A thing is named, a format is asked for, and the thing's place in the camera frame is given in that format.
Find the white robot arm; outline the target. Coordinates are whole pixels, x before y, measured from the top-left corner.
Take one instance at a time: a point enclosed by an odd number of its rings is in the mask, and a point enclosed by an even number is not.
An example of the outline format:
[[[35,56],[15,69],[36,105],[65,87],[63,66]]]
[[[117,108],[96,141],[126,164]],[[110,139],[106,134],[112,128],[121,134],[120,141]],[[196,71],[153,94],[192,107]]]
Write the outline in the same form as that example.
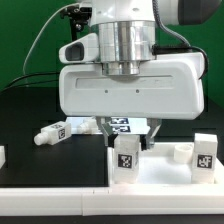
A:
[[[60,106],[68,116],[93,116],[105,137],[114,117],[144,118],[147,145],[164,119],[194,119],[204,109],[206,54],[183,40],[158,46],[156,31],[205,22],[222,0],[89,0],[76,12],[88,35],[62,47]]]

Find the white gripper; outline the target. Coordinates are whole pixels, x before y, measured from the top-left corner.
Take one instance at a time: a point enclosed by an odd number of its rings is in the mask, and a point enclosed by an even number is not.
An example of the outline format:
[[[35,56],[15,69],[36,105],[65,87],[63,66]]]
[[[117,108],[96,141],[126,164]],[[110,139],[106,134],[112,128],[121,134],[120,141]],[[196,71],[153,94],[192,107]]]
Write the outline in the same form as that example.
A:
[[[65,67],[59,76],[60,106],[68,116],[95,116],[106,147],[117,134],[110,117],[148,118],[141,149],[154,147],[161,119],[194,119],[204,109],[200,53],[158,55],[140,64],[136,75],[102,73],[96,34],[88,34],[59,50]]]

